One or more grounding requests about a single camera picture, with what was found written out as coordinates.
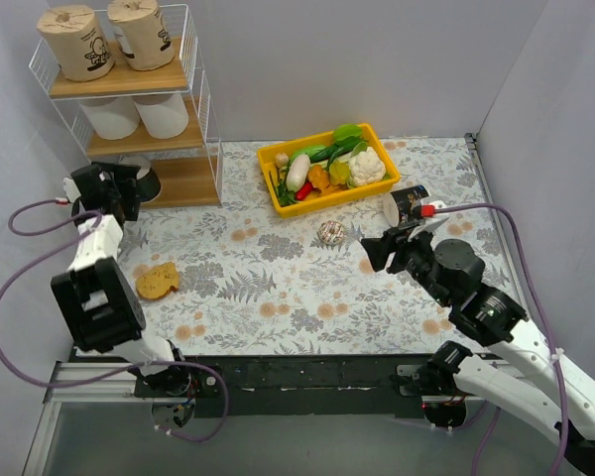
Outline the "black roll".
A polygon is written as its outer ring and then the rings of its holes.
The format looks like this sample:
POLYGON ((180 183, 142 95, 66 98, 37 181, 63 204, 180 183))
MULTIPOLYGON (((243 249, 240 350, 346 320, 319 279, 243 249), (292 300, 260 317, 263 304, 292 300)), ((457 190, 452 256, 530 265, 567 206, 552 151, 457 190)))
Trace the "black roll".
POLYGON ((150 202, 159 196, 162 186, 150 160, 142 156, 128 156, 124 157, 120 164, 139 168, 136 180, 141 202, 150 202))
POLYGON ((391 190, 383 197, 383 212, 388 224, 396 227, 407 222, 413 208, 423 198, 429 197, 427 188, 423 185, 391 190))

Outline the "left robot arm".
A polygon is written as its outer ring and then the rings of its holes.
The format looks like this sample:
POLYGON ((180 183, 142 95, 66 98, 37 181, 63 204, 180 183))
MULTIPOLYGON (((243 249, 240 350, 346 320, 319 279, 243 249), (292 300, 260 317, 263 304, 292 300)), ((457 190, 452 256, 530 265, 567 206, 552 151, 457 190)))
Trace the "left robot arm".
POLYGON ((141 304, 118 263, 124 224, 138 218, 138 166, 92 163, 63 181, 71 217, 84 237, 67 270, 51 289, 71 337, 83 352, 114 354, 146 363, 130 372, 151 390, 186 394, 191 374, 179 350, 150 330, 141 304), (159 366, 159 361, 172 361, 159 366))

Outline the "white toilet paper roll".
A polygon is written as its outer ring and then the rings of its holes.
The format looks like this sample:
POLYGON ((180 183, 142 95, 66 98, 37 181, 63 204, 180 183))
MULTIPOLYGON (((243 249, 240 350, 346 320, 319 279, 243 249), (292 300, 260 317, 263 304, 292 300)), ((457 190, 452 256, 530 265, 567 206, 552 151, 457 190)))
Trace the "white toilet paper roll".
POLYGON ((121 140, 132 135, 141 121, 129 96, 83 99, 79 106, 94 131, 104 140, 121 140))
POLYGON ((176 137, 188 125, 189 116, 180 93, 135 95, 132 99, 148 133, 156 139, 176 137))

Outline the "brown paper roll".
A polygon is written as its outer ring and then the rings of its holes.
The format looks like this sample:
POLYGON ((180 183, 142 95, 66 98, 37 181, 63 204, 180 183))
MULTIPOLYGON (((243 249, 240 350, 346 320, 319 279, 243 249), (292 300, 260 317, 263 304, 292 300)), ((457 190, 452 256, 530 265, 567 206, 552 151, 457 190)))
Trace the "brown paper roll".
POLYGON ((134 70, 154 70, 173 61, 175 48, 158 1, 111 1, 107 17, 125 61, 134 70))
POLYGON ((96 14, 86 5, 49 9, 40 17, 36 28, 69 81, 87 82, 101 78, 115 64, 96 14))

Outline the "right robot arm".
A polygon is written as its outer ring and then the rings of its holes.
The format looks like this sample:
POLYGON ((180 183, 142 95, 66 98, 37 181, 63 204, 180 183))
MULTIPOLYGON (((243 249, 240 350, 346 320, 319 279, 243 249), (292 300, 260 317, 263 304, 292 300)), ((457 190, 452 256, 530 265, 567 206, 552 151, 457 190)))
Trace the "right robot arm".
POLYGON ((427 363, 430 385, 441 394, 458 389, 484 398, 527 422, 554 443, 585 475, 595 475, 595 380, 544 334, 510 296, 483 281, 485 263, 466 242, 431 243, 427 231, 391 228, 361 245, 374 271, 407 272, 469 339, 510 363, 517 379, 447 341, 427 363))

